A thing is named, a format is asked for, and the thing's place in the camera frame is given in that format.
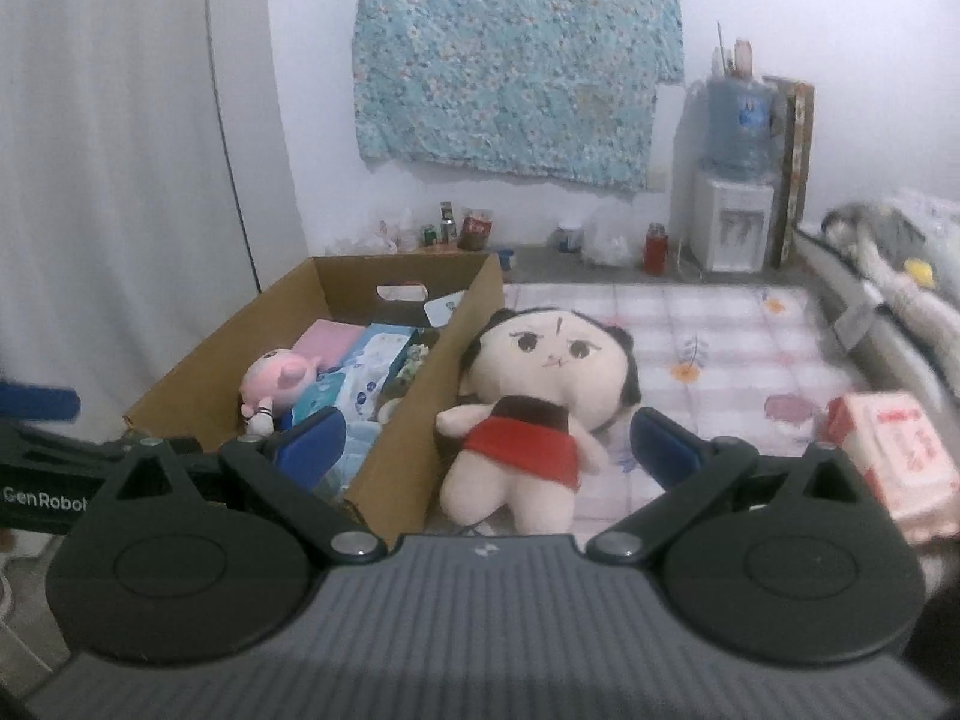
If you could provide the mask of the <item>light blue cloth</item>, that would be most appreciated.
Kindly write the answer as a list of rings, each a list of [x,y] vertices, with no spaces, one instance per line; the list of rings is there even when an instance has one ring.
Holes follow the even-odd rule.
[[[313,488],[313,495],[327,502],[342,502],[381,433],[379,422],[348,422],[342,452],[332,465],[325,468],[324,475]]]

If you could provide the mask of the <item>pink round plush toy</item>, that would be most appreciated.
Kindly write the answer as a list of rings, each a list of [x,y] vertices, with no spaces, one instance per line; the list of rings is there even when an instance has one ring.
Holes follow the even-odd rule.
[[[319,356],[277,348],[252,362],[239,386],[239,412],[249,436],[271,436],[280,419],[317,379]]]

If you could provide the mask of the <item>pink sponge cloth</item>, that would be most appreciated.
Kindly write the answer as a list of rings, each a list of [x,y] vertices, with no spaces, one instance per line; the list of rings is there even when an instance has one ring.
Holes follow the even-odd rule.
[[[364,325],[317,319],[304,330],[291,349],[303,358],[317,359],[319,369],[327,371],[345,359],[364,330]]]

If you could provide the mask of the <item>blue white tissue pack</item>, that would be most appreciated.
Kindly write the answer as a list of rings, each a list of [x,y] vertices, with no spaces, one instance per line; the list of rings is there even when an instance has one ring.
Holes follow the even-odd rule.
[[[301,424],[324,408],[337,408],[348,421],[373,421],[384,379],[356,369],[327,371],[311,383],[291,410],[291,422]]]

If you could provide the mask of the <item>green floral scrunchie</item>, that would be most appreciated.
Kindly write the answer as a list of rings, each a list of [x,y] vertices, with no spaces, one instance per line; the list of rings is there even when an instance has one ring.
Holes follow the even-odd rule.
[[[384,385],[382,393],[387,398],[402,398],[412,387],[416,374],[420,372],[430,353],[431,348],[427,344],[410,344],[409,348],[405,349],[402,364]]]

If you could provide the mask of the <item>big-head doll red dress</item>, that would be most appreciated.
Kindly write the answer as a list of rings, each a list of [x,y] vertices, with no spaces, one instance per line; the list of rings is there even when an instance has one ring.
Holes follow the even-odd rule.
[[[446,518],[473,527],[508,511],[521,535],[565,533],[581,481],[610,463],[596,434],[641,403],[635,343],[576,310],[501,309],[460,358],[459,397],[434,418],[457,444]]]

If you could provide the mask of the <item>pink wet wipes pack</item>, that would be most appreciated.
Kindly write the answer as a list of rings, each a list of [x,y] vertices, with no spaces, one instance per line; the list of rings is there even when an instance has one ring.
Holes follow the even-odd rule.
[[[908,543],[957,538],[957,463],[912,394],[835,398],[823,438],[850,457]]]

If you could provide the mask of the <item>red thermos bottle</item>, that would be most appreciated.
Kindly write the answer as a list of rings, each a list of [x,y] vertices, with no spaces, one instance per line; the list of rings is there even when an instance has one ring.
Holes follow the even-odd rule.
[[[643,249],[643,270],[651,277],[660,277],[667,268],[669,236],[661,223],[651,223],[647,228]]]

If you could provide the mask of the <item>white plastic bag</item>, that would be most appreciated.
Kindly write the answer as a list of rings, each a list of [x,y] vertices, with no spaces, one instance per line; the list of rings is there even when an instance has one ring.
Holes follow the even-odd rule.
[[[581,259],[587,265],[626,268],[633,263],[631,218],[618,206],[602,206],[583,227]]]

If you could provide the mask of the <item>white water dispenser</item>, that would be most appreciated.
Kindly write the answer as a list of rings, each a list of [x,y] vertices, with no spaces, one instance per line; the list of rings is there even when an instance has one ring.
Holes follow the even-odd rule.
[[[765,263],[775,189],[732,182],[700,169],[690,249],[709,273],[758,273]]]

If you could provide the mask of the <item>white cup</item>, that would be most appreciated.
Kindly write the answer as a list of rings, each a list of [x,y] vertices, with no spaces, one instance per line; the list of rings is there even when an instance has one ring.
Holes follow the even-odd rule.
[[[563,254],[578,254],[583,249],[584,227],[579,221],[563,221],[556,231],[556,247]]]

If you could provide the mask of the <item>red drink can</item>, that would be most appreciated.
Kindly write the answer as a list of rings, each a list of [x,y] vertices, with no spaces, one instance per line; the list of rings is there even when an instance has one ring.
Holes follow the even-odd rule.
[[[467,210],[460,225],[457,247],[467,252],[480,252],[487,247],[492,227],[493,216],[488,210]]]

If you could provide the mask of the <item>blue water bottle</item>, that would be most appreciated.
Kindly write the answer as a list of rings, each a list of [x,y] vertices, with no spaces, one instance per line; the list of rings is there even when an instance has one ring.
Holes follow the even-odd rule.
[[[775,88],[757,80],[713,76],[706,83],[706,171],[734,182],[768,181]]]

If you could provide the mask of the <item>floral blue wall cloth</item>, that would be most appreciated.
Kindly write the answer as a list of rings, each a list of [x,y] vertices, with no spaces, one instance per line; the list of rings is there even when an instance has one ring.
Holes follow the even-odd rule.
[[[358,0],[355,132],[368,161],[647,184],[680,0]]]

